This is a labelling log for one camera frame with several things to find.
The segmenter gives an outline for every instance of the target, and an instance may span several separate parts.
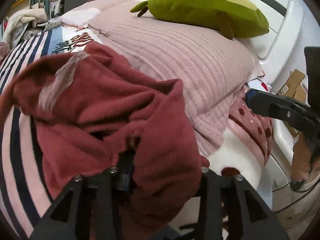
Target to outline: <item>bolt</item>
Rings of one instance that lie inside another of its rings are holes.
[[[78,174],[76,176],[74,176],[73,180],[76,181],[76,182],[79,182],[83,179],[83,175],[81,174]]]
[[[235,176],[235,179],[236,179],[237,181],[244,181],[244,176],[242,176],[242,175],[236,175],[236,176]]]
[[[202,173],[207,173],[209,169],[207,167],[201,167],[201,172]]]
[[[118,172],[118,167],[117,166],[112,166],[109,168],[109,172],[111,174],[116,174]]]

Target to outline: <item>cable knit fabric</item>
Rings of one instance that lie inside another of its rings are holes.
[[[255,57],[217,31],[158,21],[149,12],[138,18],[130,13],[137,3],[96,0],[76,10],[101,10],[89,26],[134,69],[159,81],[183,80],[186,113],[200,153],[208,156],[223,143],[229,109],[254,69]]]

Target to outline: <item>red fabric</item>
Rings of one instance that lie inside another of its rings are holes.
[[[34,116],[53,198],[74,175],[102,172],[134,147],[137,188],[120,215],[125,239],[145,239],[179,213],[209,163],[198,153],[181,80],[157,82],[96,42],[84,51],[89,56],[77,64],[52,112],[39,107],[39,94],[74,54],[41,58],[15,77],[0,98],[0,122],[12,104]],[[97,132],[103,140],[91,135]]]

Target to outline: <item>green pillow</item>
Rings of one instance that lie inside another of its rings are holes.
[[[219,30],[229,39],[269,32],[268,20],[249,0],[148,0],[131,12],[140,17],[148,9],[158,20]]]

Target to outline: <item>white headboard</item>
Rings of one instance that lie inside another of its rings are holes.
[[[267,17],[270,31],[263,36],[241,41],[257,54],[266,73],[266,81],[272,83],[295,46],[303,21],[303,8],[300,0],[250,1]]]

